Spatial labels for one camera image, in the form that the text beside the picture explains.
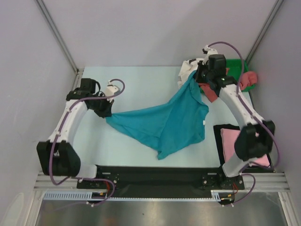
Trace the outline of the teal t shirt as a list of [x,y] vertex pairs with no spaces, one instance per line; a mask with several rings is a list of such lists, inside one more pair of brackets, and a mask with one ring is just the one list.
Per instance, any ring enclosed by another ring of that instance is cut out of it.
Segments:
[[205,139],[204,121],[209,107],[202,101],[196,72],[165,104],[114,113],[107,124],[141,144],[157,151],[162,160],[191,144]]

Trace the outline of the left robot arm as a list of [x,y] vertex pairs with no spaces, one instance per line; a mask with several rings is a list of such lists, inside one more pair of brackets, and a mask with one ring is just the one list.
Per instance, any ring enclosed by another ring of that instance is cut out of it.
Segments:
[[120,88],[108,82],[105,90],[94,79],[84,78],[80,86],[66,96],[63,115],[47,141],[40,141],[36,150],[45,175],[87,178],[93,188],[103,185],[104,177],[97,166],[84,163],[73,148],[79,124],[88,110],[100,118],[110,117],[114,97]]

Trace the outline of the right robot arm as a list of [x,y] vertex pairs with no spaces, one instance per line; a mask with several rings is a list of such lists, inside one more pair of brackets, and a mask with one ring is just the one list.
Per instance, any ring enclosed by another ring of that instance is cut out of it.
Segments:
[[226,74],[226,58],[222,54],[207,54],[198,63],[196,81],[209,84],[212,91],[227,105],[234,115],[240,134],[234,143],[234,154],[222,165],[224,173],[218,175],[217,184],[228,189],[248,165],[270,154],[275,124],[264,120],[242,95],[238,82]]

